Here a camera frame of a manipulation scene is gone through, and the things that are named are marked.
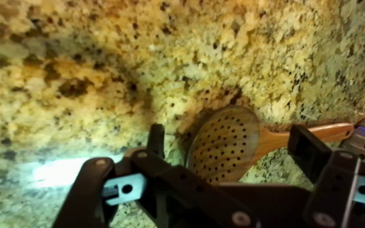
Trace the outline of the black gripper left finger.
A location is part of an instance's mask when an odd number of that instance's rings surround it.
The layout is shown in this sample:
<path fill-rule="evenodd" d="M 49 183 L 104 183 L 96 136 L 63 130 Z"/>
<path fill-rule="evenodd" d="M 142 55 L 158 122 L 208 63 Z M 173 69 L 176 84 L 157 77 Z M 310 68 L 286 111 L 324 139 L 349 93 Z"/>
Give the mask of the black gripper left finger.
<path fill-rule="evenodd" d="M 115 162 L 85 160 L 53 228 L 109 228 L 118 206 L 135 202 L 157 228 L 258 228 L 249 206 L 182 165 L 163 159 L 164 127 L 154 124 L 147 144 Z"/>

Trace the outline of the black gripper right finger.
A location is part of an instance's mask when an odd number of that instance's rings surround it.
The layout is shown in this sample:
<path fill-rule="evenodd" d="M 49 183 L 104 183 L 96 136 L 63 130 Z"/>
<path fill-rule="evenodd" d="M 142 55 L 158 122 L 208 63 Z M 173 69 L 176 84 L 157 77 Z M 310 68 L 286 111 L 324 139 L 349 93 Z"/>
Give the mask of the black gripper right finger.
<path fill-rule="evenodd" d="M 314 184 L 303 208 L 306 228 L 365 228 L 365 162 L 332 149 L 303 125 L 292 125 L 287 151 Z"/>

